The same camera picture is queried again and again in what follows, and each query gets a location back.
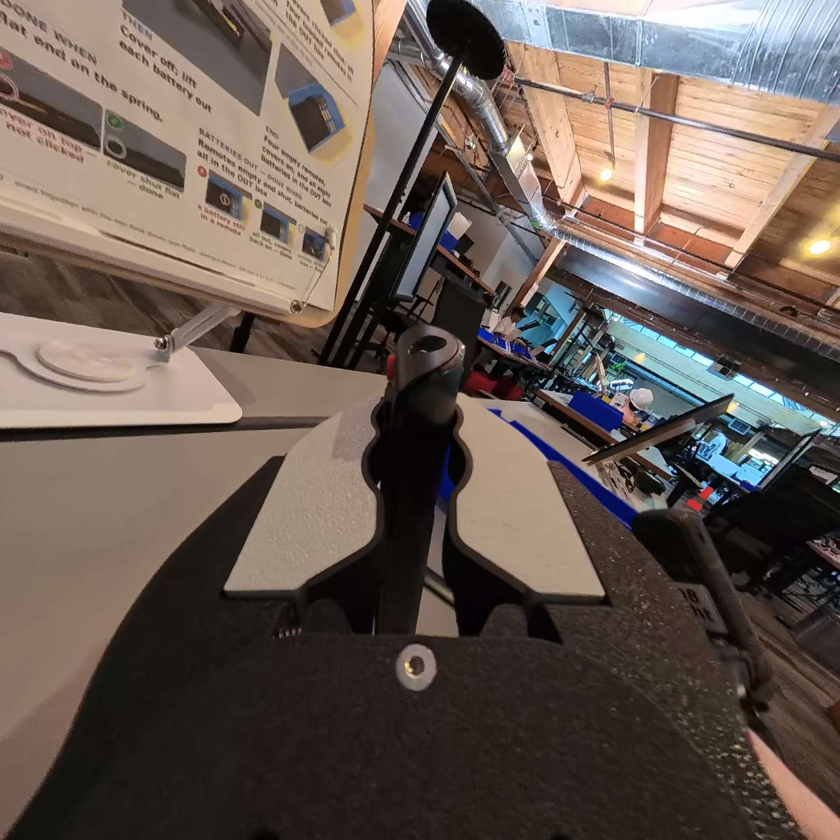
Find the printed instruction poster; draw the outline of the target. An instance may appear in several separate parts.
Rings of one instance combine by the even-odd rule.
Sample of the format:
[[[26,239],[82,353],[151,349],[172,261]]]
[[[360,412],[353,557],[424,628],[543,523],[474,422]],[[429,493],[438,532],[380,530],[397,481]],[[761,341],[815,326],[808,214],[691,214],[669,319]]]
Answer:
[[[322,318],[371,108],[372,2],[2,1],[2,236]]]

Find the large silver air duct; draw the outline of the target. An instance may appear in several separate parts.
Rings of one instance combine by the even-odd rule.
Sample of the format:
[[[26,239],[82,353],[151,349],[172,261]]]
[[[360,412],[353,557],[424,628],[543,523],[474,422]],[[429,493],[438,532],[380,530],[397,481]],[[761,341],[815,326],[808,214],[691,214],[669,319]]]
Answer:
[[[838,106],[838,1],[474,5],[510,42]]]

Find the black framed display on stand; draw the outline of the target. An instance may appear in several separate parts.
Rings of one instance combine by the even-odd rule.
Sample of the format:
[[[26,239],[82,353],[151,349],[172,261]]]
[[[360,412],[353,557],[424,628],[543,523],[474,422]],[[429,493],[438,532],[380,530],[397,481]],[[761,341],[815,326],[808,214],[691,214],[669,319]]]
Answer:
[[[441,175],[423,220],[415,233],[402,267],[397,273],[390,302],[414,300],[424,275],[437,253],[441,238],[447,233],[458,199],[447,172]]]

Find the slim silver air duct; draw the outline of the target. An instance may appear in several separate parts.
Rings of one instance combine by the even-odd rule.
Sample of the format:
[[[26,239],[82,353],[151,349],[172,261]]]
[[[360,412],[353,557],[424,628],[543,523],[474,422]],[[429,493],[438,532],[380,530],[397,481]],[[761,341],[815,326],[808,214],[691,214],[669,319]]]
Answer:
[[[576,244],[575,236],[545,208],[539,179],[519,137],[509,132],[491,92],[490,82],[507,68],[508,56],[489,18],[471,2],[408,1],[402,23],[409,45],[393,44],[390,54],[418,64],[439,81],[458,68],[453,93],[477,117],[489,142],[490,161],[508,192],[535,229]]]

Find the black remote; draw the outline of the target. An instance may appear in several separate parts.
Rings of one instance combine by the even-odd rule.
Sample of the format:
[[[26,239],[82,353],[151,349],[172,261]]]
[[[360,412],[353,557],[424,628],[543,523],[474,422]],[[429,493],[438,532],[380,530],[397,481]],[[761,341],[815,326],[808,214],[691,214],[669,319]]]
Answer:
[[[426,324],[405,331],[396,345],[381,410],[381,634],[416,631],[464,356],[464,344],[452,333]]]

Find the white stand with black rod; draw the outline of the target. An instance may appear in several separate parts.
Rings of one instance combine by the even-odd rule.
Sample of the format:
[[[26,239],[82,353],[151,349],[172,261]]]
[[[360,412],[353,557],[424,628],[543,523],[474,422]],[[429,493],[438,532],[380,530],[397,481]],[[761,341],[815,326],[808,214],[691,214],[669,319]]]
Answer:
[[[687,413],[669,419],[667,422],[649,428],[610,447],[602,448],[582,459],[582,463],[594,466],[606,461],[618,461],[656,447],[672,438],[687,434],[696,428],[728,412],[734,394],[722,396],[713,402],[704,403]]]

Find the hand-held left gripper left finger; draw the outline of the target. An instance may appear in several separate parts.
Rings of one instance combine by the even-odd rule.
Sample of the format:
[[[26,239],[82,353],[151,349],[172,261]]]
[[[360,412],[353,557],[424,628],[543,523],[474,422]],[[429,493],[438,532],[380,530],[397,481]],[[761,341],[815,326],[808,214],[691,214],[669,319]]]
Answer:
[[[382,495],[370,456],[382,397],[373,395],[310,429],[273,479],[224,584],[237,598],[275,597],[301,613],[320,600],[342,606],[353,628],[374,628]]]

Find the person's right forearm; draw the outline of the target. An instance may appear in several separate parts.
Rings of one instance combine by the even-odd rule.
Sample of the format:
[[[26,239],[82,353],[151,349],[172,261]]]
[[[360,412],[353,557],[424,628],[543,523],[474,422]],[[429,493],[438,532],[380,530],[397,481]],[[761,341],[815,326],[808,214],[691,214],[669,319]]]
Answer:
[[[752,750],[763,766],[801,834],[807,839],[838,839],[839,817],[802,783],[775,752],[751,729]]]

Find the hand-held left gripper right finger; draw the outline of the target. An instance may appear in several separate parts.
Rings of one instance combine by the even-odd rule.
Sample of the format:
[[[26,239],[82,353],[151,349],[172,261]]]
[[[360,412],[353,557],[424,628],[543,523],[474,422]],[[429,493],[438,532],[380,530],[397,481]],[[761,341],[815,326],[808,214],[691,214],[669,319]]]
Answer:
[[[458,395],[448,457],[447,586],[459,628],[501,605],[603,606],[607,593],[549,461],[525,434]]]

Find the black office chair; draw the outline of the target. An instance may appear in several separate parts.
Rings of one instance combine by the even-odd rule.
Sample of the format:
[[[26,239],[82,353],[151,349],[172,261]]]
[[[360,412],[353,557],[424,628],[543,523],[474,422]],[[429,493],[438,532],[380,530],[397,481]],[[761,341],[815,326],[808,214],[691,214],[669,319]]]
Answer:
[[[795,465],[768,487],[717,504],[704,523],[736,587],[755,593],[807,542],[838,529],[839,495]]]
[[[445,280],[435,304],[432,325],[451,333],[465,345],[466,373],[475,359],[479,329],[487,312],[486,298],[486,292],[478,293]]]

